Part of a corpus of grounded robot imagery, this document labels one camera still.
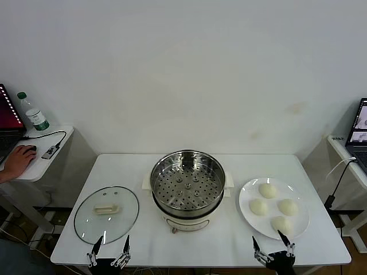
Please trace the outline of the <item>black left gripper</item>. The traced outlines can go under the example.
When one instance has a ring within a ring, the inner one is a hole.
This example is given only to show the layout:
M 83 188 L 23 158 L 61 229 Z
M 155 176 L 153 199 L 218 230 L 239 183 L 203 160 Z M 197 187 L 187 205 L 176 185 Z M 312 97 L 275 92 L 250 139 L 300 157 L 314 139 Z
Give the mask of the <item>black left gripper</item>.
M 131 259 L 130 254 L 130 236 L 128 235 L 124 243 L 122 253 L 112 258 L 98 258 L 97 254 L 100 250 L 103 236 L 93 245 L 91 252 L 87 253 L 89 271 L 92 275 L 120 275 L 123 269 Z

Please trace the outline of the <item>person's bare hand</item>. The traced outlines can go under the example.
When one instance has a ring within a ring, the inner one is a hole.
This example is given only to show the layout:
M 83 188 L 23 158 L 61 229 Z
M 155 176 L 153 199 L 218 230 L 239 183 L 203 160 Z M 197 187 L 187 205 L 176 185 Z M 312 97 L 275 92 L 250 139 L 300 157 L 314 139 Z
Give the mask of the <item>person's bare hand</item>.
M 1 171 L 1 183 L 21 176 L 36 155 L 36 148 L 33 145 L 16 147 L 5 161 Z

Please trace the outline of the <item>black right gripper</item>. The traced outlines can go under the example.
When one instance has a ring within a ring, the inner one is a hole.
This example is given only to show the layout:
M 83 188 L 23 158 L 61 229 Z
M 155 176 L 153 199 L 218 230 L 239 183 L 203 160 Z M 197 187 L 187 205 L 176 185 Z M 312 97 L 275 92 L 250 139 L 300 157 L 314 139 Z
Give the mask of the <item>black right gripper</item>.
M 262 252 L 255 237 L 252 237 L 254 258 L 260 263 L 266 263 L 266 268 L 273 270 L 278 275 L 296 275 L 293 268 L 295 263 L 295 244 L 291 243 L 290 240 L 284 235 L 280 230 L 278 234 L 281 237 L 287 251 L 280 251 L 275 253 L 270 253 L 269 255 Z

